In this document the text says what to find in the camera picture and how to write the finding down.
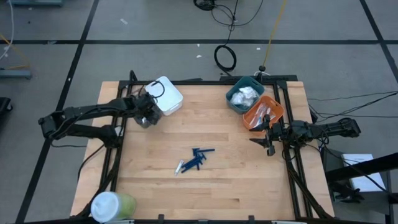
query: wooden tabletop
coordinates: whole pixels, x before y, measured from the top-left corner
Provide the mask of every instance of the wooden tabletop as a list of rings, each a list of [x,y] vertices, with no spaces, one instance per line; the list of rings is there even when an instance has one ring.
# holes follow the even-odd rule
[[[183,106],[163,116],[156,126],[142,129],[127,121],[116,191],[137,200],[135,219],[180,220],[293,220],[294,212],[282,145],[276,153],[249,141],[256,137],[242,123],[241,115],[229,109],[225,94],[231,86],[177,85]],[[294,119],[311,122],[302,82],[288,82]],[[98,103],[116,97],[118,82],[103,82]],[[266,86],[264,93],[274,97]],[[93,126],[110,124],[111,117],[93,120]],[[90,139],[86,155],[100,147]],[[206,154],[201,169],[174,176],[179,161],[193,158],[192,148],[214,148]],[[98,189],[105,150],[83,168],[77,186],[72,215],[80,212]],[[334,215],[320,159],[314,148],[301,149],[308,189],[330,215]],[[297,188],[302,216],[302,195]]]

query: floor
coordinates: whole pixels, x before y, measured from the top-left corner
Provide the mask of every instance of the floor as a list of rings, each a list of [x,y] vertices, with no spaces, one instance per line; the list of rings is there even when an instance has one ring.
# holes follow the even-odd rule
[[[363,3],[375,24],[369,22]],[[218,4],[233,7],[234,1],[218,0]],[[240,1],[236,20],[250,19],[259,4],[260,0]],[[282,0],[264,0],[257,17],[232,33],[229,46],[238,56],[232,75],[251,75],[262,63],[265,43],[281,5]],[[311,98],[397,90],[397,7],[395,0],[288,1],[274,36],[267,72],[297,75]],[[215,16],[227,21],[220,11],[215,11]],[[10,17],[9,6],[2,1],[0,32],[7,38],[11,36]],[[40,117],[56,108],[96,103],[101,82],[125,80],[131,69],[140,80],[161,75],[171,80],[218,80],[220,70],[213,52],[228,37],[227,27],[185,0],[65,0],[63,7],[16,7],[14,17],[15,46],[29,58],[33,77],[0,80],[0,96],[10,97],[14,104],[0,133],[0,223],[15,222],[42,152],[44,139],[37,124]],[[226,52],[220,51],[219,58],[222,64],[231,63]],[[18,54],[10,51],[0,67],[21,63]],[[66,98],[60,97],[68,87]],[[311,104],[318,111],[337,113],[376,98]],[[395,96],[354,114],[395,116],[396,105]],[[374,157],[397,151],[398,119],[356,120],[362,130],[360,137],[334,137],[331,148],[372,153]],[[59,143],[65,142],[86,144],[78,138],[65,138]],[[83,148],[50,148],[25,221],[69,216],[83,153]],[[397,174],[391,173],[395,191]],[[356,205],[334,206],[336,216],[342,219],[384,222],[383,215],[358,210]]]

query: white container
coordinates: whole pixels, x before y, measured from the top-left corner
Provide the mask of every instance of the white container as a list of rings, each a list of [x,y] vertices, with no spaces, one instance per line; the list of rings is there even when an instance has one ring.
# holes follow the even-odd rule
[[[115,192],[102,192],[91,203],[91,214],[100,223],[130,218],[135,209],[132,196]]]
[[[163,114],[168,116],[181,108],[183,96],[167,77],[162,76],[156,79],[156,81],[163,84],[164,93],[162,85],[156,82],[152,82],[145,86],[145,90],[154,97],[160,96],[163,93],[162,96],[155,99],[155,102],[157,102],[156,105]]]

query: yellow cable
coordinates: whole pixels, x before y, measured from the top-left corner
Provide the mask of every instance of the yellow cable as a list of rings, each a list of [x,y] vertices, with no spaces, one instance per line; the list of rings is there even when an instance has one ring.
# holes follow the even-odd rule
[[[29,59],[17,47],[15,47],[12,44],[10,44],[10,42],[2,34],[0,34],[0,37],[2,38],[2,40],[4,40],[8,44],[8,46],[12,47],[12,49],[15,50],[15,52],[17,52],[17,54],[21,58],[23,58],[25,60],[25,63],[27,64],[27,65],[13,66],[13,67],[9,67],[9,68],[6,68],[6,69],[29,68],[29,66],[30,66]]]
[[[272,29],[272,32],[271,32],[271,36],[269,37],[268,46],[267,46],[267,52],[266,52],[266,57],[265,57],[265,59],[264,59],[264,63],[262,64],[262,66],[264,66],[264,67],[266,66],[266,62],[267,62],[267,58],[268,58],[269,49],[271,48],[271,41],[272,41],[272,38],[274,37],[275,31],[278,29],[278,24],[279,24],[280,18],[282,17],[282,14],[284,13],[286,2],[287,2],[287,0],[284,0],[284,2],[283,2],[283,4],[282,4],[282,7],[281,7],[281,9],[280,9],[280,11],[279,11],[278,19],[276,20],[275,25],[274,25],[274,28]]]

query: teal bin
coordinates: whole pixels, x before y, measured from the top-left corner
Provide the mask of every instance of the teal bin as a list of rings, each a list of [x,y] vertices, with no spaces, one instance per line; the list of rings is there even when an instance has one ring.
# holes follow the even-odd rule
[[[244,106],[237,106],[237,105],[233,105],[231,103],[231,99],[232,99],[232,95],[234,95],[234,93],[236,93],[237,91],[239,91],[240,88],[242,87],[247,87],[247,86],[251,86],[254,90],[257,91],[257,93],[259,94],[259,96],[261,96],[264,93],[264,87],[257,81],[255,81],[255,79],[253,79],[252,77],[242,77],[233,87],[232,89],[230,89],[226,94],[226,104],[235,112],[237,112],[238,114],[244,114],[246,112],[248,112],[250,110],[250,108],[252,108],[252,106],[254,106],[257,101],[259,100],[259,98],[257,98],[254,103],[250,106],[250,107],[244,107]]]

